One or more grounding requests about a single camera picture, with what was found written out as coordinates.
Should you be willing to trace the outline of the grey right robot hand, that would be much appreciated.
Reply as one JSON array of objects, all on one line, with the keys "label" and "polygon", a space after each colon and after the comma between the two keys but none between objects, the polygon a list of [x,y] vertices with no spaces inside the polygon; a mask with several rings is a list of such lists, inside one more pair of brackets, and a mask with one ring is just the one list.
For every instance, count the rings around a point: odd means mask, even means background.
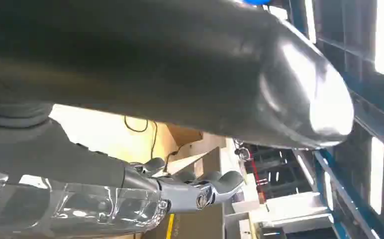
[{"label": "grey right robot hand", "polygon": [[54,104],[287,149],[350,134],[354,108],[325,56],[237,0],[0,0],[0,172],[159,190],[171,212],[230,198],[241,177],[176,185],[70,143]]}]

